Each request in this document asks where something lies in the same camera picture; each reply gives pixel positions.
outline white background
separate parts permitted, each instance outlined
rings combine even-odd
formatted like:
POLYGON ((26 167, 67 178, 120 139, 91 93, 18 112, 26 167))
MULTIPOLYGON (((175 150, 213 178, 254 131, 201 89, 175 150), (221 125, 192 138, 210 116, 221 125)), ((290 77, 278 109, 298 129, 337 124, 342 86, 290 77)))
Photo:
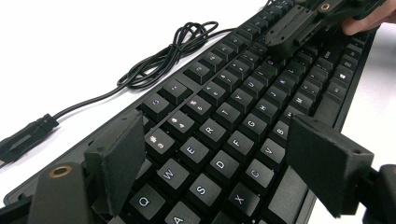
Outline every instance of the white background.
MULTIPOLYGON (((187 21, 218 21, 218 30, 233 28, 264 4, 257 0, 1 1, 0 139, 46 113, 55 115, 113 90, 130 67, 168 46, 176 29, 187 21)), ((343 130, 375 152, 376 169, 396 163, 395 30, 385 30, 383 37, 388 39, 376 43, 371 70, 362 77, 343 130)), ((1 200, 137 95, 125 90, 61 118, 47 141, 0 170, 1 200)), ((334 220, 318 204, 310 223, 361 223, 361 215, 334 220)))

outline black keyboard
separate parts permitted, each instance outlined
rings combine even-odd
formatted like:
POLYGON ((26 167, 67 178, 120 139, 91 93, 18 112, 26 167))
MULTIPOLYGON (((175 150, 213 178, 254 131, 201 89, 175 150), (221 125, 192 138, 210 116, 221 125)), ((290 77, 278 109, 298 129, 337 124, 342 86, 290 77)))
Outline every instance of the black keyboard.
MULTIPOLYGON (((138 109, 147 158, 120 219, 306 223, 316 197, 285 161, 290 116, 307 114, 340 131, 374 34, 322 30, 292 58, 273 61, 265 32, 292 4, 258 12, 51 165, 82 163, 93 136, 138 109)), ((35 183, 36 175, 5 203, 32 195, 35 183)))

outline cable plug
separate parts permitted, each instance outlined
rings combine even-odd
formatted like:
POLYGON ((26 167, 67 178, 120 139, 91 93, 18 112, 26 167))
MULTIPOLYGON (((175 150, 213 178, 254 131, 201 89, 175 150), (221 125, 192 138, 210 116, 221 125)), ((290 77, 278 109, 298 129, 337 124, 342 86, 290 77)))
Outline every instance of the cable plug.
POLYGON ((59 123, 51 115, 29 123, 24 129, 0 142, 0 166, 19 159, 41 143, 59 123))

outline human hand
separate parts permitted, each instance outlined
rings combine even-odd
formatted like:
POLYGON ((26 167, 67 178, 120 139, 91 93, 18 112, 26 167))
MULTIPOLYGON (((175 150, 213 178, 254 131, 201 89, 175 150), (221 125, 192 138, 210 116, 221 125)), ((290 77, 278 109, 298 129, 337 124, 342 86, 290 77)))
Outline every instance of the human hand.
POLYGON ((371 30, 382 22, 396 23, 396 0, 387 0, 366 18, 355 21, 349 18, 342 22, 344 34, 354 35, 357 32, 371 30))

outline keyboard cable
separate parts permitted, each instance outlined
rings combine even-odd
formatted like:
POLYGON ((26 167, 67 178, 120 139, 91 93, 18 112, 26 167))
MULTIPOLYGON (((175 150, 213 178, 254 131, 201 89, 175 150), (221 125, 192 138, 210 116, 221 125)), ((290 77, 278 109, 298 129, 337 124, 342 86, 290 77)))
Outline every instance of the keyboard cable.
POLYGON ((54 116, 46 114, 43 118, 29 123, 22 130, 5 138, 0 142, 0 168, 10 162, 17 161, 23 154, 44 141, 49 133, 59 125, 57 120, 65 114, 85 105, 105 100, 125 87, 131 89, 150 87, 166 75, 181 58, 200 49, 208 39, 233 30, 226 29, 211 34, 218 26, 216 21, 203 24, 187 22, 183 27, 177 29, 172 44, 133 66, 127 74, 120 78, 117 88, 113 91, 67 107, 54 116))

